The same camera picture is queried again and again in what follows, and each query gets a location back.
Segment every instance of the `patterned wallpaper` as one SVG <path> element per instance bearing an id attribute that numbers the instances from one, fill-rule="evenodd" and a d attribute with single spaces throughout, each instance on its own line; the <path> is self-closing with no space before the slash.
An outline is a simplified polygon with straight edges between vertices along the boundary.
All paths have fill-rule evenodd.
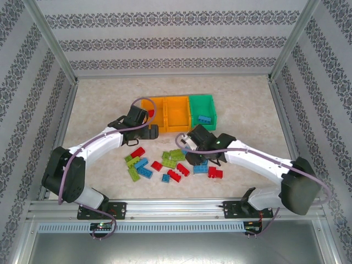
<path id="1" fill-rule="evenodd" d="M 79 77 L 268 74 L 307 0 L 38 1 Z"/>
<path id="2" fill-rule="evenodd" d="M 342 263 L 352 263 L 351 13 L 348 1 L 321 1 L 276 80 L 299 155 L 332 190 Z"/>
<path id="3" fill-rule="evenodd" d="M 0 264 L 36 200 L 71 85 L 21 0 L 0 0 Z"/>

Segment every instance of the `enclosure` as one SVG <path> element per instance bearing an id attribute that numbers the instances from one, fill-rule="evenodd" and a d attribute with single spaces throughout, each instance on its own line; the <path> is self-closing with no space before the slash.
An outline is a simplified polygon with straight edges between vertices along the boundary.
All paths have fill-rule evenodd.
<path id="1" fill-rule="evenodd" d="M 2 0 L 0 263 L 352 263 L 350 4 Z M 273 182 L 226 163 L 223 179 L 165 184 L 162 170 L 135 183 L 124 157 L 138 146 L 123 146 L 86 172 L 127 204 L 116 234 L 93 241 L 99 221 L 77 220 L 78 205 L 58 205 L 41 179 L 56 147 L 97 135 L 139 97 L 157 97 L 160 135 L 139 145 L 150 161 L 177 148 L 201 109 L 216 136 L 307 159 L 332 198 L 305 216 L 282 208 L 247 239 L 243 223 L 258 219 L 219 206 Z"/>

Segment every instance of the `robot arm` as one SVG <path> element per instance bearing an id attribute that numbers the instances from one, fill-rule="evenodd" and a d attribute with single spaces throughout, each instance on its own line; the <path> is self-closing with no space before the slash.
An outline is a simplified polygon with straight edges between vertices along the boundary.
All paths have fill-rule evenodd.
<path id="1" fill-rule="evenodd" d="M 101 211 L 106 211 L 109 199 L 85 184 L 86 169 L 112 149 L 121 147 L 124 144 L 130 146 L 129 142 L 133 140 L 138 144 L 139 139 L 158 138 L 157 125 L 151 125 L 150 129 L 148 126 L 145 126 L 136 130 L 118 132 L 120 129 L 142 125 L 147 117 L 147 111 L 137 106 L 131 106 L 127 116 L 122 116 L 109 123 L 108 127 L 92 139 L 69 149 L 62 147 L 54 149 L 45 170 L 42 185 L 56 195 L 59 195 L 67 163 L 72 155 L 80 150 L 72 159 L 67 170 L 62 199 L 68 203 L 76 202 L 94 209 L 99 208 Z"/>
<path id="2" fill-rule="evenodd" d="M 181 141 L 192 150 L 229 149 L 227 152 L 219 153 L 188 152 L 186 159 L 192 165 L 198 165 L 203 160 L 210 160 L 219 166 L 220 161 L 229 162 L 263 175 L 276 184 L 269 188 L 249 189 L 243 197 L 243 207 L 247 207 L 244 211 L 250 211 L 251 207 L 260 211 L 269 207 L 285 206 L 298 215 L 305 215 L 320 190 L 320 186 L 315 181 L 289 169 L 295 168 L 315 177 L 308 161 L 301 157 L 295 161 L 274 157 L 244 144 L 233 136 L 221 134 L 215 137 L 201 125 L 193 128 L 187 136 L 183 136 Z"/>

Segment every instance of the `blue lego brick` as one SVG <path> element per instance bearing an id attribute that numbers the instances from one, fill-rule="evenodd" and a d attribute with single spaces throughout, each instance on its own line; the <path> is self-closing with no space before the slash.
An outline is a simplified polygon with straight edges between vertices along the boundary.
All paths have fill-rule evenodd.
<path id="1" fill-rule="evenodd" d="M 137 170 L 138 174 L 144 176 L 147 179 L 152 178 L 153 172 L 151 170 L 148 170 L 144 167 L 139 167 Z"/>
<path id="2" fill-rule="evenodd" d="M 139 167 L 144 167 L 148 164 L 147 158 L 143 158 L 140 161 L 138 161 L 136 164 L 134 164 L 134 167 L 138 169 Z"/>
<path id="3" fill-rule="evenodd" d="M 210 124 L 211 123 L 211 118 L 210 117 L 205 117 L 203 115 L 200 115 L 200 116 L 198 116 L 198 121 L 200 123 Z"/>
<path id="4" fill-rule="evenodd" d="M 182 152 L 183 155 L 186 155 L 188 151 L 187 150 L 181 150 L 181 152 Z"/>
<path id="5" fill-rule="evenodd" d="M 169 183 L 170 182 L 170 175 L 169 174 L 163 174 L 163 178 L 161 179 L 163 183 Z"/>
<path id="6" fill-rule="evenodd" d="M 193 174 L 197 174 L 197 173 L 208 173 L 208 166 L 206 165 L 193 166 Z"/>

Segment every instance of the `black end effector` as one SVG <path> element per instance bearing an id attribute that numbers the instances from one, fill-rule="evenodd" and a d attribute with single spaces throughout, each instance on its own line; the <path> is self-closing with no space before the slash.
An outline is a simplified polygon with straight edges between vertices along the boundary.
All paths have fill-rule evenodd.
<path id="1" fill-rule="evenodd" d="M 293 168 L 315 176 L 312 167 L 306 159 L 298 157 L 292 164 Z M 282 204 L 297 215 L 306 215 L 320 190 L 320 185 L 292 170 L 289 170 L 287 174 L 283 174 L 282 178 L 281 193 L 279 195 Z"/>
<path id="2" fill-rule="evenodd" d="M 66 167 L 68 160 L 72 154 L 69 150 L 57 147 L 51 154 L 48 166 L 42 178 L 42 185 L 59 195 L 63 168 Z M 63 190 L 63 200 L 66 202 L 75 201 L 83 192 L 85 178 L 86 162 L 82 157 L 76 157 L 72 160 L 70 170 L 68 170 L 65 186 Z"/>
<path id="3" fill-rule="evenodd" d="M 137 106 L 131 106 L 127 115 L 123 115 L 115 121 L 108 124 L 108 127 L 115 129 L 133 128 L 143 124 L 143 121 L 148 118 L 148 112 Z M 138 139 L 156 139 L 159 136 L 158 125 L 151 125 L 150 128 L 145 126 L 141 129 L 121 132 L 123 134 L 123 144 L 134 146 L 138 144 Z M 137 143 L 129 145 L 129 141 L 136 140 Z"/>
<path id="4" fill-rule="evenodd" d="M 228 134 L 221 134 L 219 137 L 215 137 L 213 133 L 210 133 L 202 125 L 197 125 L 191 131 L 187 133 L 187 136 L 197 145 L 199 151 L 209 150 L 221 150 L 226 149 L 232 141 L 235 141 L 234 136 Z M 224 152 L 214 154 L 195 154 L 188 152 L 186 154 L 186 160 L 193 166 L 200 165 L 204 160 L 210 161 L 223 161 L 226 162 Z"/>

